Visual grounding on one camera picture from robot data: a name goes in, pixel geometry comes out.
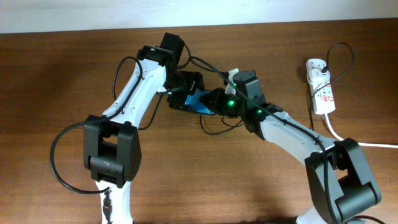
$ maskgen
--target white cable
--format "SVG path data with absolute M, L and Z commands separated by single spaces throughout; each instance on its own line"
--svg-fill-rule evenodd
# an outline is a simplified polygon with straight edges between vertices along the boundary
M 337 138 L 338 140 L 342 141 L 344 140 L 342 137 L 340 137 L 339 135 L 337 135 L 335 133 L 335 130 L 333 130 L 333 128 L 331 127 L 330 121 L 329 121 L 329 117 L 328 114 L 324 114 L 323 115 L 325 121 L 326 121 L 326 125 L 328 126 L 329 131 L 331 132 L 331 134 Z M 359 142 L 358 143 L 360 146 L 369 146 L 369 147 L 389 147 L 389 148 L 394 148 L 394 149 L 398 149 L 398 146 L 396 145 L 390 145 L 390 144 L 374 144 L 374 143 L 363 143 L 363 142 Z

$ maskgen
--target black cable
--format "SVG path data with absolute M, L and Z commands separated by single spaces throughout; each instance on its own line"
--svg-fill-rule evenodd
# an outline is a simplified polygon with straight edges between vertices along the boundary
M 160 105 L 160 102 L 162 101 L 163 96 L 164 96 L 164 94 L 163 95 L 159 95 L 159 101 L 156 104 L 154 113 L 152 114 L 152 117 L 150 118 L 149 124 L 147 124 L 147 126 L 145 126 L 143 128 L 138 128 L 138 130 L 143 131 L 143 130 L 149 128 L 149 126 L 152 124 L 152 122 L 154 121 L 154 118 L 155 118 L 156 111 L 157 111 L 157 109 L 158 109 L 158 107 Z
M 316 144 L 318 144 L 322 150 L 323 153 L 323 176 L 324 176 L 324 186 L 325 186 L 325 194 L 326 194 L 326 200 L 328 202 L 328 209 L 329 211 L 333 211 L 332 206 L 331 206 L 331 201 L 330 201 L 330 192 L 329 192 L 329 180 L 328 180 L 328 159 L 326 156 L 326 149 L 323 146 L 322 142 L 319 140 L 319 136 L 315 137 L 312 133 L 310 133 L 309 131 L 307 131 L 306 129 L 303 129 L 300 126 L 297 126 L 294 123 L 291 123 L 289 121 L 287 121 L 286 119 L 282 119 L 276 115 L 274 115 L 273 113 L 271 113 L 269 110 L 263 108 L 262 106 L 258 105 L 256 102 L 252 101 L 250 98 L 248 98 L 245 94 L 243 94 L 239 89 L 237 89 L 233 83 L 231 81 L 229 81 L 219 70 L 217 70 L 217 68 L 215 68 L 214 66 L 210 65 L 208 62 L 204 61 L 201 58 L 195 57 L 193 56 L 191 59 L 195 59 L 198 60 L 199 62 L 203 63 L 204 65 L 206 65 L 207 67 L 211 68 L 213 71 L 215 71 L 226 83 L 230 84 L 237 93 L 239 93 L 241 95 L 241 97 L 245 98 L 245 100 L 249 101 L 250 103 L 252 103 L 254 106 L 256 106 L 258 109 L 260 109 L 261 111 L 267 113 L 268 115 L 274 117 L 275 119 L 279 120 L 280 122 L 284 123 L 284 124 L 288 124 L 289 126 L 298 129 L 299 131 L 305 133 L 307 136 L 309 136 L 310 138 L 312 138 Z M 337 220 L 336 217 L 334 215 L 331 216 L 333 219 L 333 223 L 337 224 Z
M 52 142 L 52 145 L 51 145 L 51 148 L 50 148 L 50 165 L 51 165 L 51 170 L 52 170 L 52 172 L 54 173 L 55 178 L 56 178 L 64 187 L 66 187 L 67 189 L 72 190 L 72 191 L 74 191 L 74 192 L 76 192 L 76 193 L 80 193 L 80 194 L 101 194 L 101 193 L 104 193 L 104 192 L 108 191 L 108 190 L 109 190 L 109 187 L 107 187 L 107 188 L 105 188 L 105 189 L 103 189 L 103 190 L 94 190 L 94 191 L 90 191 L 90 190 L 80 190 L 80 189 L 78 189 L 78 188 L 76 188 L 76 187 L 73 187 L 72 185 L 66 183 L 66 182 L 60 177 L 60 175 L 58 174 L 58 172 L 57 172 L 57 170 L 56 170 L 56 168 L 55 168 L 55 162 L 54 162 L 55 146 L 57 146 L 57 143 L 58 143 L 59 139 L 60 139 L 64 134 L 66 134 L 67 132 L 69 132 L 70 130 L 72 130 L 72 129 L 74 129 L 74 128 L 81 127 L 81 126 L 84 126 L 84 125 L 87 125 L 87 124 L 95 124 L 95 123 L 100 123 L 100 122 L 103 122 L 103 121 L 109 121 L 109 120 L 115 118 L 120 112 L 122 112 L 123 108 L 126 106 L 126 104 L 127 104 L 127 102 L 129 101 L 129 99 L 130 99 L 132 93 L 133 93 L 134 90 L 137 88 L 137 86 L 138 86 L 138 84 L 139 84 L 139 82 L 141 81 L 141 78 L 142 78 L 142 66 L 141 66 L 141 63 L 138 61 L 138 59 L 136 59 L 135 57 L 132 57 L 132 56 L 128 56 L 128 57 L 125 57 L 124 59 L 122 59 L 122 60 L 120 61 L 119 65 L 118 65 L 118 67 L 117 67 L 117 70 L 119 70 L 119 69 L 121 68 L 122 64 L 123 64 L 128 58 L 131 58 L 131 59 L 133 59 L 133 60 L 135 60 L 135 61 L 137 62 L 138 67 L 139 67 L 139 76 L 138 76 L 138 80 L 137 80 L 136 84 L 134 84 L 134 86 L 132 87 L 131 91 L 129 92 L 129 94 L 128 94 L 127 98 L 126 98 L 126 100 L 125 100 L 125 101 L 123 102 L 123 104 L 118 108 L 118 110 L 115 112 L 115 114 L 113 114 L 113 115 L 111 115 L 111 116 L 109 116 L 109 117 L 106 117 L 106 118 L 105 118 L 105 117 L 102 117 L 102 118 L 97 119 L 97 120 L 94 120 L 94 121 L 84 121 L 84 122 L 79 122 L 79 123 L 73 124 L 73 125 L 71 125 L 71 126 L 68 126 L 68 127 L 66 127 L 64 130 L 62 130 L 62 131 L 55 137 L 54 141 Z
M 213 70 L 211 70 L 209 68 L 206 68 L 206 67 L 203 67 L 203 66 L 199 65 L 198 63 L 196 63 L 195 61 L 192 60 L 192 57 L 191 57 L 191 62 L 192 62 L 192 64 L 196 65 L 197 67 L 199 67 L 199 68 L 201 68 L 203 70 L 206 70 L 207 72 L 215 72 L 215 71 L 213 71 Z
M 240 122 L 238 122 L 237 124 L 235 124 L 234 126 L 231 126 L 230 128 L 225 129 L 224 131 L 220 131 L 220 132 L 217 132 L 217 133 L 211 133 L 211 132 L 209 132 L 209 131 L 207 131 L 207 130 L 205 129 L 205 127 L 204 127 L 204 125 L 203 125 L 203 123 L 202 123 L 202 115 L 203 115 L 203 114 L 200 114 L 200 117 L 199 117 L 200 127 L 202 128 L 202 130 L 203 130 L 206 134 L 211 135 L 211 136 L 219 136 L 219 135 L 228 133 L 228 132 L 232 131 L 234 128 L 239 127 L 239 126 L 240 126 L 240 123 L 242 122 L 242 121 L 240 121 Z
M 113 77 L 113 85 L 112 85 L 112 94 L 113 94 L 113 100 L 116 100 L 116 80 L 118 79 L 118 75 L 119 75 L 119 71 L 120 68 L 122 67 L 123 63 L 127 60 L 127 59 L 133 59 L 135 61 L 137 61 L 137 59 L 133 56 L 127 56 L 125 58 L 123 58 L 120 62 L 118 67 L 116 68 L 116 71 L 114 73 L 114 77 Z
M 370 216 L 368 216 L 368 215 L 357 215 L 357 216 L 355 216 L 355 217 L 349 219 L 349 220 L 348 220 L 347 222 L 345 222 L 345 223 L 348 223 L 349 221 L 355 221 L 355 220 L 361 220 L 361 219 L 372 220 L 372 221 L 375 221 L 375 222 L 377 222 L 377 223 L 379 223 L 379 224 L 385 224 L 385 223 L 384 223 L 383 221 L 381 221 L 380 219 L 374 218 L 374 217 L 370 217 Z
M 184 47 L 187 49 L 188 52 L 188 60 L 187 62 L 185 62 L 185 64 L 177 66 L 177 70 L 185 68 L 189 64 L 189 61 L 191 61 L 191 51 L 186 44 L 184 44 Z
M 333 45 L 329 48 L 328 53 L 326 54 L 326 66 L 322 69 L 322 73 L 325 73 L 325 72 L 327 72 L 327 71 L 329 70 L 329 53 L 330 53 L 330 50 L 333 49 L 333 48 L 335 48 L 337 45 L 340 45 L 340 44 L 343 44 L 343 45 L 347 46 L 347 48 L 348 48 L 349 51 L 351 52 L 351 63 L 349 64 L 348 68 L 347 68 L 342 74 L 340 74 L 337 78 L 335 78 L 334 80 L 332 80 L 330 83 L 328 83 L 328 84 L 322 86 L 321 88 L 319 88 L 317 91 L 315 91 L 315 92 L 312 94 L 311 100 L 310 100 L 310 111 L 309 111 L 310 122 L 311 122 L 310 129 L 312 129 L 312 130 L 314 130 L 314 128 L 315 128 L 315 127 L 313 126 L 313 119 L 312 119 L 312 108 L 313 108 L 312 100 L 313 100 L 313 97 L 315 96 L 315 94 L 316 94 L 317 92 L 319 92 L 319 91 L 320 91 L 321 89 L 323 89 L 325 86 L 331 85 L 334 81 L 336 81 L 337 79 L 339 79 L 339 78 L 341 78 L 343 75 L 345 75 L 350 69 L 352 69 L 352 67 L 353 67 L 353 65 L 354 65 L 355 55 L 354 55 L 353 49 L 352 49 L 347 43 L 345 43 L 345 42 L 338 42 L 338 43 L 333 44 Z
M 244 123 L 243 123 L 242 120 L 241 120 L 238 124 L 235 124 L 235 125 L 227 124 L 227 123 L 224 121 L 224 118 L 225 118 L 225 116 L 223 116 L 223 118 L 221 119 L 221 122 L 222 122 L 223 124 L 229 126 L 229 127 L 240 127 L 240 126 L 244 125 Z

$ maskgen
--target robotic arm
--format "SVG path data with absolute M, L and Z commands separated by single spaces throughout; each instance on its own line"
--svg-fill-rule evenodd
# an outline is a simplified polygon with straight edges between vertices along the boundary
M 173 34 L 165 34 L 160 47 L 146 45 L 137 55 L 142 65 L 142 77 L 138 75 L 140 70 L 136 64 L 131 79 L 103 116 L 115 114 L 139 82 L 123 111 L 102 123 L 85 125 L 85 167 L 90 170 L 91 178 L 100 190 L 109 187 L 109 191 L 101 194 L 102 224 L 132 223 L 130 185 L 141 163 L 137 127 L 153 96 L 165 92 L 169 93 L 167 101 L 170 107 L 176 110 L 193 113 L 207 110 L 208 114 L 242 117 L 249 132 L 277 144 L 306 167 L 314 206 L 293 223 L 333 223 L 333 219 L 343 223 L 381 201 L 381 192 L 356 141 L 348 138 L 338 142 L 321 136 L 294 121 L 282 108 L 267 103 L 255 71 L 238 72 L 234 69 L 223 73 L 229 80 L 227 90 L 217 88 L 205 91 L 200 73 L 176 70 L 183 47 L 183 40 Z M 273 116 L 259 110 L 252 102 L 261 105 Z M 94 119 L 98 117 L 90 115 L 87 121 Z M 323 181 L 323 152 L 314 139 L 283 121 L 318 136 L 318 141 L 324 145 L 328 158 L 326 166 L 331 209 L 327 204 Z M 112 135 L 118 137 L 117 144 L 106 141 Z M 336 169 L 347 169 L 348 175 L 337 180 L 333 172 Z

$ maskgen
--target white robotic arm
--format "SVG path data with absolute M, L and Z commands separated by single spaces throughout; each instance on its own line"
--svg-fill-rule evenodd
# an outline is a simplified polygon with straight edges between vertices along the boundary
M 161 93 L 165 91 L 163 85 L 166 81 L 166 67 L 148 59 L 140 60 L 140 63 L 143 70 L 142 80 L 131 95 L 123 112 L 111 119 L 112 122 L 123 124 L 127 121 L 132 126 L 139 127 L 142 116 L 154 95 L 157 92 Z M 127 95 L 138 81 L 138 78 L 139 67 L 136 65 L 127 85 L 115 102 L 104 111 L 103 116 L 115 114 L 121 103 L 126 100 Z M 132 223 L 133 219 L 130 214 L 131 182 L 126 181 L 122 188 L 118 188 L 116 184 L 104 180 L 96 181 L 96 185 L 99 190 L 109 187 L 109 191 L 101 194 L 102 224 Z
M 275 115 L 306 129 L 314 136 L 319 136 L 319 140 L 321 140 L 326 150 L 335 146 L 336 140 L 321 136 L 315 131 L 312 131 L 304 125 L 296 122 L 285 111 L 276 112 Z M 301 131 L 297 131 L 297 129 L 289 125 L 285 125 L 271 116 L 261 122 L 261 131 L 265 140 L 277 144 L 294 156 L 303 165 L 305 165 L 304 160 L 310 157 L 311 154 L 314 152 L 322 152 L 319 145 L 316 144 L 312 138 Z

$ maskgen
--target black bracket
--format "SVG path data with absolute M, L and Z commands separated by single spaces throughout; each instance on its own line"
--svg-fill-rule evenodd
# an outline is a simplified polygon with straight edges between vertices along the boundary
M 324 221 L 333 223 L 334 216 L 343 223 L 381 201 L 381 191 L 356 141 L 347 138 L 335 142 L 326 153 L 332 211 L 329 211 L 323 185 L 323 154 L 314 153 L 305 159 L 312 202 Z M 348 175 L 337 180 L 335 169 L 347 169 Z
M 196 113 L 196 110 L 191 105 L 186 105 L 188 95 L 194 95 L 195 91 L 204 90 L 203 76 L 200 72 L 186 72 L 180 71 L 180 79 L 184 81 L 179 87 L 171 89 L 172 94 L 167 98 L 169 107 L 176 110 L 188 111 Z
M 265 103 L 261 106 L 267 111 L 270 111 L 272 114 L 276 112 L 283 112 L 283 109 L 280 106 L 274 105 L 272 103 Z M 261 122 L 263 122 L 268 116 L 270 115 L 258 110 L 257 108 L 254 108 L 246 111 L 244 116 L 242 116 L 242 120 L 244 121 L 246 129 L 250 133 L 254 133 L 262 140 L 266 140 L 262 134 Z
M 137 53 L 139 60 L 152 60 L 158 62 L 159 65 L 166 67 L 166 89 L 173 89 L 183 85 L 183 79 L 177 72 L 177 65 L 180 61 L 182 50 L 184 49 L 184 41 L 180 36 L 165 33 L 160 47 L 145 45 Z
M 99 117 L 89 115 L 86 121 Z M 118 143 L 104 139 L 117 136 Z M 91 171 L 91 178 L 105 180 L 122 188 L 126 181 L 135 178 L 141 164 L 141 147 L 137 128 L 130 122 L 118 124 L 112 121 L 87 124 L 84 128 L 84 165 Z
M 260 81 L 258 80 L 254 70 L 238 72 L 234 75 L 233 80 L 236 84 L 236 88 L 245 94 L 250 100 L 258 105 L 266 103 L 266 97 L 261 91 Z M 256 108 L 256 106 L 250 102 L 246 102 L 246 111 L 253 108 Z

